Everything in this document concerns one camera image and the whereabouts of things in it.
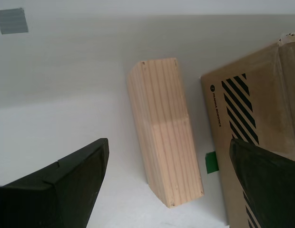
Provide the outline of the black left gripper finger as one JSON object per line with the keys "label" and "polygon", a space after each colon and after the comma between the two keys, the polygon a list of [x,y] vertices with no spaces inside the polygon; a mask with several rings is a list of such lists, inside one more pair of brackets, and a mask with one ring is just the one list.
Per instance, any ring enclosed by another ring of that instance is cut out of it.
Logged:
{"label": "black left gripper finger", "polygon": [[105,178],[107,138],[0,187],[0,228],[85,228]]}
{"label": "black left gripper finger", "polygon": [[251,228],[295,228],[295,161],[240,139],[229,156]]}

